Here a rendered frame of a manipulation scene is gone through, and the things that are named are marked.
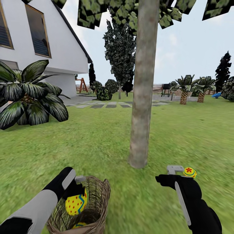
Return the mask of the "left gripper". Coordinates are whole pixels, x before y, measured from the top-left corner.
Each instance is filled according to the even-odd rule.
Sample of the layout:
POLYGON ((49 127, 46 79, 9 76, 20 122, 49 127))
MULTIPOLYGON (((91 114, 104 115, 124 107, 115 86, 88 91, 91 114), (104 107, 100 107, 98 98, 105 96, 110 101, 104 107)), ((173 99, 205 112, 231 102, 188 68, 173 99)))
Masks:
POLYGON ((85 186, 83 186, 82 184, 76 184, 71 190, 66 190, 62 196, 62 199, 79 194, 85 196, 85 186))

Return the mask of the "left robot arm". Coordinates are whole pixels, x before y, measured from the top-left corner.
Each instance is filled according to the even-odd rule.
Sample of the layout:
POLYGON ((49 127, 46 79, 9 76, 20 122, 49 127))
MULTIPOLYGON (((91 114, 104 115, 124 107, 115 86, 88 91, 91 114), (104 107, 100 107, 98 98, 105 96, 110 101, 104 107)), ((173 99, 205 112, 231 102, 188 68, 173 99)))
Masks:
POLYGON ((32 200, 0 224, 0 234, 41 234, 61 199, 85 196, 85 186, 78 184, 85 181, 86 177, 76 176, 73 168, 64 168, 32 200))

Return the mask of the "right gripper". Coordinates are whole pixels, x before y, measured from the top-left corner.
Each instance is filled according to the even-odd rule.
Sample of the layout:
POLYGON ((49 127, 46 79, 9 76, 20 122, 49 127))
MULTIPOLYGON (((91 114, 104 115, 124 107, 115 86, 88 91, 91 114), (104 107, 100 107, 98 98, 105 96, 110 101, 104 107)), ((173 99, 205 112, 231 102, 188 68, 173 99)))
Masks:
POLYGON ((171 180, 173 177, 175 177, 177 175, 163 175, 163 174, 160 174, 159 176, 156 176, 156 181, 157 182, 160 182, 161 186, 167 186, 167 187, 172 187, 171 185, 171 180))

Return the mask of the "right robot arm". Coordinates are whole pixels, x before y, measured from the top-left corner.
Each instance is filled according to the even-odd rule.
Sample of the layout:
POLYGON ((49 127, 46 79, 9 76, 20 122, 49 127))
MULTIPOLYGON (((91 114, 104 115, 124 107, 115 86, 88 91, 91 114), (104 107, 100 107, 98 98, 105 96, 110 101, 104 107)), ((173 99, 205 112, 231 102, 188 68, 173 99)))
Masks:
POLYGON ((176 190, 188 228, 192 234, 222 234, 220 220, 214 210, 201 199, 202 192, 199 184, 190 176, 175 175, 184 172, 180 165, 168 165, 167 175, 156 176, 161 186, 176 190))

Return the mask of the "wicker basket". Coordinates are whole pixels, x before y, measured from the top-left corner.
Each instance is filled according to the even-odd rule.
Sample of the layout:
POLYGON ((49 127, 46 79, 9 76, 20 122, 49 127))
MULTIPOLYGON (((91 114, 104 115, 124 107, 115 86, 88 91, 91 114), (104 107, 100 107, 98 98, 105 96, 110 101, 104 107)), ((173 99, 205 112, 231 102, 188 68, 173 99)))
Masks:
POLYGON ((79 213, 78 215, 74 215, 69 219, 69 224, 66 224, 64 222, 63 214, 65 213, 65 208, 63 207, 65 205, 66 199, 61 199, 59 201, 59 205, 56 206, 56 215, 53 214, 49 217, 47 221, 47 229, 50 232, 50 234, 104 234, 105 230, 105 223, 107 218, 107 211, 108 211, 108 200, 110 198, 111 193, 111 187, 109 184, 108 179, 105 179, 103 182, 97 178, 96 176, 85 176, 86 177, 86 183, 87 188, 90 187, 90 180, 94 180, 95 183, 93 186, 95 187, 93 196, 95 197, 95 202, 93 203, 95 206, 94 208, 84 208, 84 210, 79 213), (97 197, 98 197, 98 186, 101 189, 100 190, 100 202, 99 205, 97 205, 97 197), (87 226, 79 227, 77 229, 70 229, 72 224, 77 221, 79 217, 81 217, 84 213, 94 213, 97 214, 96 223, 89 224, 87 226), (63 227, 61 229, 61 226, 63 227))

